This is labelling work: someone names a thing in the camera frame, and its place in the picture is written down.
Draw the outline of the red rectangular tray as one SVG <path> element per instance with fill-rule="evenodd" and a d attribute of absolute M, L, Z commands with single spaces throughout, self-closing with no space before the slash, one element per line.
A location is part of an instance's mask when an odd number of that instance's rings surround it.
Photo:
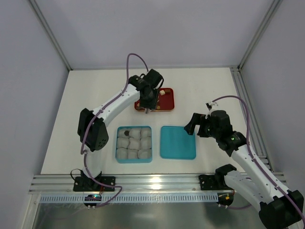
<path fill-rule="evenodd" d="M 160 95 L 158 94 L 157 106 L 160 106 L 160 109 L 151 109 L 153 112 L 161 112 L 161 111 L 171 111 L 174 109 L 174 93 L 172 88 L 161 88 L 161 90 L 171 90 L 170 94 Z M 140 107 L 140 100 L 134 103 L 134 109 L 138 112 L 144 112 L 145 109 Z"/>

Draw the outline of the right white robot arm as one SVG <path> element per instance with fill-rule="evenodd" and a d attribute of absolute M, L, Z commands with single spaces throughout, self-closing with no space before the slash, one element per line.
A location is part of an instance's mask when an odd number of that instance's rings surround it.
<path fill-rule="evenodd" d="M 216 169 L 215 176 L 221 186 L 234 189 L 257 210 L 267 229 L 284 229 L 305 219 L 303 195 L 298 190 L 291 191 L 252 152 L 246 137 L 233 130 L 226 111 L 193 113 L 184 130 L 193 135 L 196 126 L 199 137 L 215 139 L 219 148 L 246 172 L 248 178 L 227 164 Z"/>

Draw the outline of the teal box with paper cups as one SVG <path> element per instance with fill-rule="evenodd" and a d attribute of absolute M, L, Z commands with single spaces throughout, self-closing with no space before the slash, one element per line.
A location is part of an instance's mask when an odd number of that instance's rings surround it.
<path fill-rule="evenodd" d="M 120 164 L 144 164 L 153 159 L 152 128 L 120 126 L 117 129 L 115 159 Z"/>

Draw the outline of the aluminium mounting rail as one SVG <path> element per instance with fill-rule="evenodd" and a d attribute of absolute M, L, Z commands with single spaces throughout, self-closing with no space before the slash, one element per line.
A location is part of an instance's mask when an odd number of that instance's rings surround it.
<path fill-rule="evenodd" d="M 124 192 L 195 192 L 200 191 L 199 174 L 124 174 L 114 175 Z M 70 175 L 37 175 L 29 193 L 69 193 L 74 180 Z"/>

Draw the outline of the teal box lid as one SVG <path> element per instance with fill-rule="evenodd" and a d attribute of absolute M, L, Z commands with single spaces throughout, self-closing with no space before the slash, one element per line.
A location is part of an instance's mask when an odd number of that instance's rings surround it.
<path fill-rule="evenodd" d="M 183 126 L 163 126 L 160 131 L 160 156 L 163 159 L 194 160 L 195 136 L 188 135 Z"/>

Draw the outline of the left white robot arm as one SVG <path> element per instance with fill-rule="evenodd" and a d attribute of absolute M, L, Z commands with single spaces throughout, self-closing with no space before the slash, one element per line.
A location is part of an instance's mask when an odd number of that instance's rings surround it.
<path fill-rule="evenodd" d="M 96 182 L 101 174 L 100 154 L 109 141 L 107 127 L 111 121 L 128 106 L 140 102 L 145 110 L 155 110 L 159 91 L 164 83 L 163 76 L 154 69 L 146 74 L 127 77 L 125 86 L 110 100 L 99 107 L 80 113 L 77 133 L 81 141 L 81 155 L 84 155 L 83 173 Z"/>

